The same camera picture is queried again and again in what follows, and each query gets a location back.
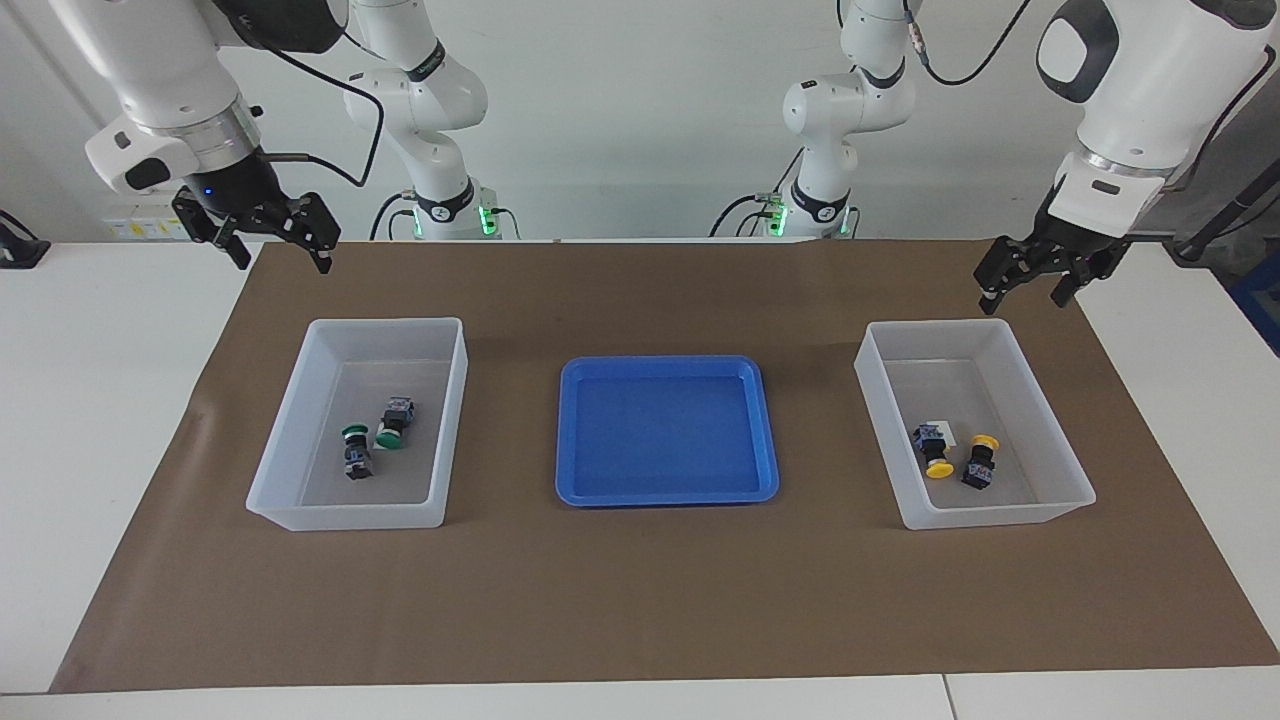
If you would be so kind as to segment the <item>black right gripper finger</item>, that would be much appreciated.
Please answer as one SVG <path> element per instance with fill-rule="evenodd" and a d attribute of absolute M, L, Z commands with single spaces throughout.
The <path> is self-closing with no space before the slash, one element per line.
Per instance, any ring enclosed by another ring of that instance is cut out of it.
<path fill-rule="evenodd" d="M 239 270 L 247 270 L 252 254 L 247 250 L 241 232 L 247 227 L 242 214 L 225 214 L 218 218 L 212 245 L 223 251 Z"/>
<path fill-rule="evenodd" d="M 328 274 L 340 225 L 319 193 L 307 192 L 296 200 L 296 234 L 297 245 L 308 254 L 317 272 Z"/>

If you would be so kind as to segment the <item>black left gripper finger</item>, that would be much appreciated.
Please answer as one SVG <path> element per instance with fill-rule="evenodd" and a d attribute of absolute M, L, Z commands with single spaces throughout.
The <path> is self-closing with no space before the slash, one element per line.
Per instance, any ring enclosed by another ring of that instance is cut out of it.
<path fill-rule="evenodd" d="M 1021 250 L 1014 238 L 995 238 L 974 270 L 980 288 L 979 309 L 993 316 L 1005 295 L 1018 284 Z"/>
<path fill-rule="evenodd" d="M 1059 283 L 1050 293 L 1057 307 L 1068 307 L 1075 295 L 1094 279 L 1087 260 L 1066 260 Z"/>

